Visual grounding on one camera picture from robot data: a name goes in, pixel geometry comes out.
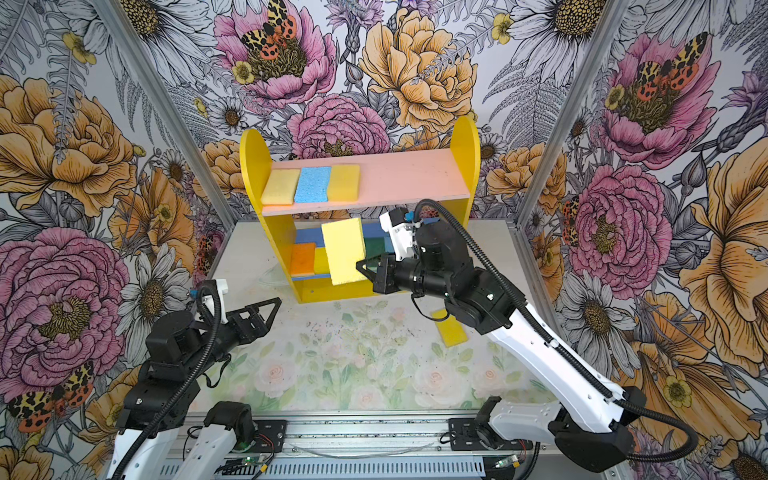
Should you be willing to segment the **dark green sponge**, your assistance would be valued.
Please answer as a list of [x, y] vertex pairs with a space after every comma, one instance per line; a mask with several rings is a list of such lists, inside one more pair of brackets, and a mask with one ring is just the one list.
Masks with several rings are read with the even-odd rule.
[[385, 239], [383, 237], [369, 237], [364, 239], [365, 258], [376, 258], [386, 252]]

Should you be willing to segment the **yellow porous sponge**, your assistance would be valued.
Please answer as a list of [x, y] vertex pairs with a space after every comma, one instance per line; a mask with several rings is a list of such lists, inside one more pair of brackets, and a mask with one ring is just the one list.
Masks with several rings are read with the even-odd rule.
[[334, 286], [364, 281], [356, 264], [365, 259], [365, 242], [360, 218], [349, 218], [321, 226], [331, 283]]

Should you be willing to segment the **bright yellow sponge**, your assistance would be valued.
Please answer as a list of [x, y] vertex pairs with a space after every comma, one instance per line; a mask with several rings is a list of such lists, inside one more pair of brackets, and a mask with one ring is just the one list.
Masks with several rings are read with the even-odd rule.
[[316, 248], [314, 251], [313, 270], [315, 275], [325, 275], [330, 273], [327, 250], [324, 247]]

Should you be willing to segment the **orange sponge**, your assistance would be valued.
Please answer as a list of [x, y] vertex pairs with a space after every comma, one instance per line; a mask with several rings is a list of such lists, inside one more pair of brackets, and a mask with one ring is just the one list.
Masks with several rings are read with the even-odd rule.
[[289, 267], [291, 277], [308, 277], [315, 274], [315, 250], [315, 243], [301, 243], [292, 246]]

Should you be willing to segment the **small yellow sponge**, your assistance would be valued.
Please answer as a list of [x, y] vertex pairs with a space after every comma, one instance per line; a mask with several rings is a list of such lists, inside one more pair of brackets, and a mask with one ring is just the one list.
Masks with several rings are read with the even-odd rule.
[[436, 322], [438, 333], [447, 348], [468, 341], [464, 326], [454, 316], [449, 315], [445, 309], [432, 312], [431, 317]]

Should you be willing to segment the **golden yellow sponge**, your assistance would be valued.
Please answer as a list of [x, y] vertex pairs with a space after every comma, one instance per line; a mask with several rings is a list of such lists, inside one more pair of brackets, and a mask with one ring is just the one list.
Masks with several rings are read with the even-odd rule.
[[360, 191], [360, 174], [360, 166], [357, 164], [333, 165], [327, 187], [328, 201], [356, 203]]

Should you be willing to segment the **blue porous sponge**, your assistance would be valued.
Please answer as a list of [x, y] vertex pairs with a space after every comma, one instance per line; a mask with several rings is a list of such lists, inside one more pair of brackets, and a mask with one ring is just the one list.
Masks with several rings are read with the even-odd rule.
[[294, 195], [294, 202], [297, 204], [327, 202], [331, 171], [331, 167], [302, 168]]

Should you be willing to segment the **pale yellow sponge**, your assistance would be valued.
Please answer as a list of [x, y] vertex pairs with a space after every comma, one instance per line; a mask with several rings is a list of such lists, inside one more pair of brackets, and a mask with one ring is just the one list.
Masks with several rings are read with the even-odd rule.
[[263, 189], [261, 203], [264, 206], [292, 205], [300, 174], [300, 169], [272, 170]]

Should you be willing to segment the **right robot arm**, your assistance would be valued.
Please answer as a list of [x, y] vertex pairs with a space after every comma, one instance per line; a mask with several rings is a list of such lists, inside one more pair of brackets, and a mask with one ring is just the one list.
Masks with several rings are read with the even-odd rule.
[[442, 299], [442, 321], [455, 318], [488, 337], [557, 398], [536, 406], [491, 396], [475, 417], [471, 438], [490, 450], [517, 440], [553, 444], [595, 473], [629, 460], [635, 440], [628, 426], [637, 416], [622, 404], [642, 397], [578, 357], [464, 227], [446, 220], [414, 223], [401, 209], [381, 215], [379, 223], [391, 250], [357, 264], [374, 292]]

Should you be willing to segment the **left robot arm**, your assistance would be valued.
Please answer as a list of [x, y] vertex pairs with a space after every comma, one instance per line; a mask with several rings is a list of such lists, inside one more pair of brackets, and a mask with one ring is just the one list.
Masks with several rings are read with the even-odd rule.
[[196, 299], [193, 311], [161, 317], [146, 339], [149, 359], [126, 394], [109, 479], [156, 479], [201, 391], [214, 388], [232, 351], [265, 337], [282, 306], [278, 297], [225, 312], [216, 295]]

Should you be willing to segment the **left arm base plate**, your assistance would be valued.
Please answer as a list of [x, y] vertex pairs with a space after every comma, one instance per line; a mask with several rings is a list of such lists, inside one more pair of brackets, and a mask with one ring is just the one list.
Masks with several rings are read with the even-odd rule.
[[246, 437], [246, 442], [236, 444], [236, 453], [277, 454], [283, 451], [288, 422], [286, 420], [253, 420], [253, 434]]

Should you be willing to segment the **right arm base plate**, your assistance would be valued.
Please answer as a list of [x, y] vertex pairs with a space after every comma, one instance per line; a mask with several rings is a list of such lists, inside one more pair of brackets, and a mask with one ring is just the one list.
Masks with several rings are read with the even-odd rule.
[[440, 443], [449, 445], [452, 451], [524, 452], [534, 446], [530, 440], [505, 440], [488, 425], [471, 418], [449, 418], [447, 425], [448, 430], [440, 437]]

